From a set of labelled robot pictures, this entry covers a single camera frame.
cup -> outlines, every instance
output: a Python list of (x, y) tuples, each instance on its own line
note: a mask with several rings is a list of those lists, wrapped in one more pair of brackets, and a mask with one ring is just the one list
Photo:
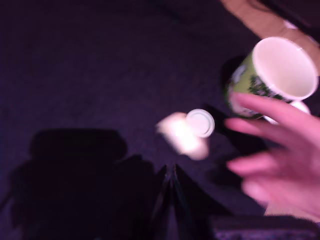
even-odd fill
[(234, 92), (275, 98), (286, 103), (302, 101), (318, 87), (318, 72), (308, 54), (292, 41), (267, 37), (232, 74), (225, 89), (231, 110), (243, 118), (257, 119), (259, 112), (237, 103)]

hand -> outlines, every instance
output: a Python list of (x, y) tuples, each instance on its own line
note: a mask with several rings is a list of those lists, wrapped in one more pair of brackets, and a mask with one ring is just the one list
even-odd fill
[(244, 93), (236, 98), (279, 124), (231, 118), (225, 125), (283, 146), (228, 162), (244, 178), (243, 191), (260, 204), (292, 206), (320, 217), (320, 119), (273, 98)]

